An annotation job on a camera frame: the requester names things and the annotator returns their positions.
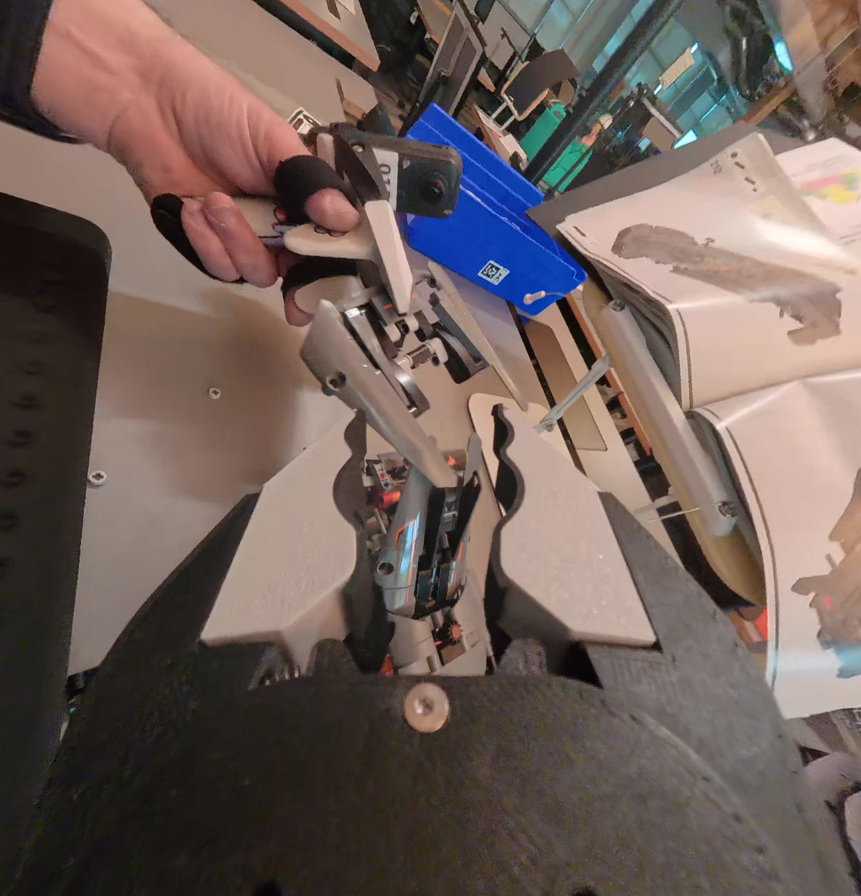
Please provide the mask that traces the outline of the black pole with pleated disc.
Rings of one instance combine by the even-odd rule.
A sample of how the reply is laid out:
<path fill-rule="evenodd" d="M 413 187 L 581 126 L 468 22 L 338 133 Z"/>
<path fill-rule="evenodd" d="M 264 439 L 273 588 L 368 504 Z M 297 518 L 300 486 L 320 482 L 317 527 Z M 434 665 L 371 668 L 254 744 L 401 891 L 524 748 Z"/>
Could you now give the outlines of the black pole with pleated disc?
<path fill-rule="evenodd" d="M 604 101 L 682 5 L 683 1 L 653 1 L 650 4 L 604 68 L 597 73 L 585 95 L 577 101 L 528 163 L 525 177 L 530 183 L 538 185 L 577 134 L 586 133 L 586 126 L 595 118 Z"/>

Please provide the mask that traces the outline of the blue plastic bin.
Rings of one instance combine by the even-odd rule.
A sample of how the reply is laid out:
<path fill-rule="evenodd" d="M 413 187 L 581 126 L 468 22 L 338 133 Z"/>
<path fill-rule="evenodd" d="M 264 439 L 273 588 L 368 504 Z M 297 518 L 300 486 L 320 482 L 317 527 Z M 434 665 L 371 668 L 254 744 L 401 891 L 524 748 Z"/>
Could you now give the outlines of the blue plastic bin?
<path fill-rule="evenodd" d="M 541 191 L 468 129 L 431 104 L 406 136 L 448 146 L 462 159 L 453 213 L 408 219 L 405 235 L 415 251 L 525 315 L 537 315 L 585 283 L 581 265 L 527 216 L 541 203 Z"/>

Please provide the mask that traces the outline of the grey lego car model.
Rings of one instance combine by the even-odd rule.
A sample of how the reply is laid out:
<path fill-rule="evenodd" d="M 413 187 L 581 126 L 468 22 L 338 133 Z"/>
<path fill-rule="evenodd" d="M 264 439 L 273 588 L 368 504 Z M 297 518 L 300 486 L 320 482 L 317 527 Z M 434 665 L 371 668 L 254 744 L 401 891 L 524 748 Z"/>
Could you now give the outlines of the grey lego car model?
<path fill-rule="evenodd" d="M 444 459 L 455 488 L 436 488 L 400 454 L 367 457 L 354 482 L 357 569 L 345 595 L 370 610 L 345 638 L 358 669 L 383 676 L 472 677 L 495 669 L 483 594 L 469 570 L 483 492 L 481 439 Z"/>

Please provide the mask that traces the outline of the grey and black lego door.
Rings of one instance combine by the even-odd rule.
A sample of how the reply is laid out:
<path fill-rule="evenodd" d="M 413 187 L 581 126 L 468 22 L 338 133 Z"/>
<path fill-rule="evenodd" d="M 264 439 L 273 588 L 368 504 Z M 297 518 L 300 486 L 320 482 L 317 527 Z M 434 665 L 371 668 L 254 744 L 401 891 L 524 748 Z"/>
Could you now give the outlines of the grey and black lego door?
<path fill-rule="evenodd" d="M 428 274 L 423 273 L 427 283 Z M 313 304 L 301 356 L 325 393 L 360 411 L 433 487 L 453 488 L 456 472 L 417 421 L 430 404 L 414 371 L 424 364 L 444 367 L 461 385 L 490 366 L 438 318 L 437 296 L 428 285 L 433 320 L 421 310 L 411 318 L 385 317 L 392 310 L 387 292 L 366 286 L 356 274 L 301 286 L 297 297 Z"/>

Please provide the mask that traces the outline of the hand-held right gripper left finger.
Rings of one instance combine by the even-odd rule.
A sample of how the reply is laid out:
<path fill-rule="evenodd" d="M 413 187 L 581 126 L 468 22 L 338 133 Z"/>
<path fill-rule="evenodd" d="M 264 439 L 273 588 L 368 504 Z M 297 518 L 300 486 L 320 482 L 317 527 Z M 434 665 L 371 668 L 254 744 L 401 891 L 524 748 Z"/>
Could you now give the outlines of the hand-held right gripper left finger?
<path fill-rule="evenodd" d="M 344 590 L 357 535 L 335 500 L 347 462 L 365 452 L 364 415 L 351 412 L 261 488 L 212 611 L 206 645 L 312 649 L 350 633 Z"/>

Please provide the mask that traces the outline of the person's left forearm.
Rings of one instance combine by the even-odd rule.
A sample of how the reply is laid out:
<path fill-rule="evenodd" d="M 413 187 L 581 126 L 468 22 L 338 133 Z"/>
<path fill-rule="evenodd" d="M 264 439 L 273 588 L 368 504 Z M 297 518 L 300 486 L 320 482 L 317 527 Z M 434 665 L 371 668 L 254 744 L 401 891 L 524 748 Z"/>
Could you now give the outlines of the person's left forearm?
<path fill-rule="evenodd" d="M 0 122 L 49 140 L 73 139 L 33 102 L 33 79 L 51 1 L 0 1 Z"/>

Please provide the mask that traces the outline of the orange box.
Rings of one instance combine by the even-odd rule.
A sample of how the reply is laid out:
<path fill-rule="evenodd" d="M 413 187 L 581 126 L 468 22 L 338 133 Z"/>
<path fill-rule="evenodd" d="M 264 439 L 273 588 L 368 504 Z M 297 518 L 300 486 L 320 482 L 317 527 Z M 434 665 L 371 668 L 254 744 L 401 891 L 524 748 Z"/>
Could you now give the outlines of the orange box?
<path fill-rule="evenodd" d="M 769 641 L 769 614 L 765 607 L 727 610 L 726 616 L 738 638 L 751 650 L 764 650 Z"/>

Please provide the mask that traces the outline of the lego instruction booklet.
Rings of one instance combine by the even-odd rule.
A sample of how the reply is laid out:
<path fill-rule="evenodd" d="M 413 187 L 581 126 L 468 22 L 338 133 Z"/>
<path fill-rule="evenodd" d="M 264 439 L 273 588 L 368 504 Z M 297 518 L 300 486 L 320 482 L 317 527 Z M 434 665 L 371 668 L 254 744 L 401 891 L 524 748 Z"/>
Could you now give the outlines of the lego instruction booklet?
<path fill-rule="evenodd" d="M 861 150 L 732 128 L 570 192 L 547 228 L 667 313 L 747 500 L 787 718 L 861 708 Z"/>

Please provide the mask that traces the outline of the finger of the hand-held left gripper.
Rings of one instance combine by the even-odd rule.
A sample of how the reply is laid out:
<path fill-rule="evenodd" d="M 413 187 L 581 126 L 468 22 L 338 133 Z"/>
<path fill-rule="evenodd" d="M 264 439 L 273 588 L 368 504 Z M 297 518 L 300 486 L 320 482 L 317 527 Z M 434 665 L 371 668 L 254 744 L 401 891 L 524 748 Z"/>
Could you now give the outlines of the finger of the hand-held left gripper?
<path fill-rule="evenodd" d="M 375 259 L 382 281 L 398 313 L 411 313 L 414 277 L 395 213 L 384 199 L 369 200 L 364 216 L 376 245 Z"/>
<path fill-rule="evenodd" d="M 504 386 L 509 390 L 521 410 L 528 410 L 529 404 L 519 389 L 509 369 L 489 342 L 478 321 L 473 317 L 469 307 L 460 296 L 452 280 L 437 263 L 428 263 L 428 283 L 437 296 L 436 313 L 449 330 L 459 331 L 461 341 L 469 342 L 475 354 L 482 358 L 499 375 Z"/>

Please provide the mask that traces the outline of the person's left hand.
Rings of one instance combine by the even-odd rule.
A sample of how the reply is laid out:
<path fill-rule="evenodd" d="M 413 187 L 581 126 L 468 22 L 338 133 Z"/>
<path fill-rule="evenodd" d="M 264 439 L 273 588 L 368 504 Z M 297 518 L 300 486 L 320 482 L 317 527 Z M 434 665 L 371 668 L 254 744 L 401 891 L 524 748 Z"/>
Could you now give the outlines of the person's left hand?
<path fill-rule="evenodd" d="M 32 96 L 122 163 L 167 240 L 215 279 L 270 287 L 298 263 L 262 243 L 235 196 L 276 196 L 281 216 L 327 230 L 360 223 L 290 125 L 142 2 L 54 2 Z"/>

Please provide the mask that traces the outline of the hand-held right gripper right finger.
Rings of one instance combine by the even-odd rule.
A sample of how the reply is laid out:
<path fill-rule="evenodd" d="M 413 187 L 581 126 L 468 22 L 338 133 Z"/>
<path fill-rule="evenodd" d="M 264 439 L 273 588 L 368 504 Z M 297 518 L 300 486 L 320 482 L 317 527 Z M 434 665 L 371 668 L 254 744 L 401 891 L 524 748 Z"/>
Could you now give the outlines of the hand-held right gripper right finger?
<path fill-rule="evenodd" d="M 499 461 L 491 568 L 512 639 L 653 647 L 656 634 L 600 490 L 506 405 L 492 409 Z"/>

